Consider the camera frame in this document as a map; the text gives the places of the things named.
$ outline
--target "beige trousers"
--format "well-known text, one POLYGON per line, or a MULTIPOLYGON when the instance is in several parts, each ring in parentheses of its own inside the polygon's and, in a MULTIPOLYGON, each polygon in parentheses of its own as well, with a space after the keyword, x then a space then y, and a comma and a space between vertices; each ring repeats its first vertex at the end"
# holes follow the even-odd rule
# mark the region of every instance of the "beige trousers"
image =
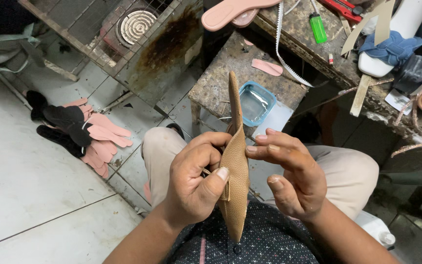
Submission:
MULTIPOLYGON (((141 154, 148 171, 153 208, 165 199, 170 164, 186 145, 177 132, 166 127, 152 128, 144 135, 141 154)), ((377 184, 377 163, 368 155, 348 148, 308 146, 307 149, 325 172, 326 198, 355 219, 377 184)), ((264 203, 276 207, 273 198, 264 203)))

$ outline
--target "wire mesh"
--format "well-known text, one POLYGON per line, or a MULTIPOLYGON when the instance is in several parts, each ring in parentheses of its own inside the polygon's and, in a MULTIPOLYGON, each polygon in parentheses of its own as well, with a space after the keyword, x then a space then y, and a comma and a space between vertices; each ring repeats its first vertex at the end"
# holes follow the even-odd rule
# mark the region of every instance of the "wire mesh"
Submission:
POLYGON ((87 55, 116 73, 139 52, 180 0, 31 0, 87 47, 87 55))

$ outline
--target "dirty wooden table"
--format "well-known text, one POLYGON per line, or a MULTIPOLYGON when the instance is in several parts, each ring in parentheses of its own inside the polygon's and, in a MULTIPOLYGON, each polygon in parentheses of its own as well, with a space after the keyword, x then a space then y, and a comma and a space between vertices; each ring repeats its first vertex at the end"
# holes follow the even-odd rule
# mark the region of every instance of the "dirty wooden table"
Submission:
MULTIPOLYGON (((284 0, 284 11, 290 9, 294 3, 293 0, 284 0)), ((314 8, 310 1, 301 1, 296 8, 283 17, 280 43, 334 81, 341 89, 356 87, 362 75, 357 67, 358 56, 355 52, 351 52, 348 59, 340 56, 341 47, 347 37, 343 25, 338 15, 317 1, 316 4, 325 26, 327 41, 321 44, 315 42, 308 20, 308 16, 314 11, 314 8), (334 57, 333 65, 328 64, 328 54, 330 53, 334 57)), ((278 5, 261 9, 254 23, 275 38, 278 5)), ((362 113, 369 112, 369 118, 383 121, 397 134, 407 139, 409 143, 421 142, 422 112, 418 113, 419 129, 413 126, 411 114, 402 117, 398 126, 393 125, 399 112, 384 100, 389 92, 390 83, 371 87, 364 100, 362 113)))
MULTIPOLYGON (((252 68, 250 66, 252 59, 261 59, 265 52, 270 53, 271 51, 262 50, 257 43, 248 46, 245 44, 243 36, 234 32, 188 93, 193 123, 199 122, 199 113, 202 107, 219 118, 231 116, 230 104, 223 102, 229 101, 228 83, 231 70, 237 76, 239 87, 247 81, 255 81, 272 92, 278 101, 295 110, 307 93, 307 89, 293 82, 287 73, 287 75, 276 77, 252 68)), ((280 65, 272 57, 268 62, 280 65)), ((230 119, 223 119, 223 121, 229 123, 230 119)), ((256 128, 245 125, 245 135, 251 138, 256 128)))

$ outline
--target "stack of insoles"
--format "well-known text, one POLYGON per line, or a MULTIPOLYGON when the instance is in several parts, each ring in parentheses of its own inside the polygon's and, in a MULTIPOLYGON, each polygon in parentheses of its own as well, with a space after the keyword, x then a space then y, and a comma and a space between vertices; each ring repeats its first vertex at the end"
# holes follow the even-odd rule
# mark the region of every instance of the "stack of insoles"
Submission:
POLYGON ((45 97, 35 91, 24 93, 32 106, 32 120, 44 120, 49 125, 40 125, 37 133, 62 145, 73 156, 89 164, 103 178, 108 177, 108 167, 120 147, 131 146, 131 132, 116 126, 106 116, 92 113, 81 98, 63 106, 48 105, 45 97))

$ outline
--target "hand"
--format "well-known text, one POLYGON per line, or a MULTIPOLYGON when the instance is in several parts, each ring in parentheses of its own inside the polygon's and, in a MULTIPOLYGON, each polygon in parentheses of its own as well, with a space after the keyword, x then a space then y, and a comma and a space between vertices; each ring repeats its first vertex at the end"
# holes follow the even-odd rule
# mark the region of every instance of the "hand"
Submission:
POLYGON ((206 219, 212 212, 229 180, 229 170, 218 168, 221 153, 215 147, 226 146, 232 136, 206 132, 194 138, 177 154, 170 165, 170 182, 163 201, 167 221, 181 228, 206 219), (200 176, 210 166, 212 173, 200 176))
POLYGON ((279 164, 284 177, 272 175, 267 183, 276 206, 285 215, 309 221, 322 207, 327 192, 325 173, 307 148, 282 132, 266 129, 266 135, 256 136, 258 147, 247 146, 248 158, 279 164))

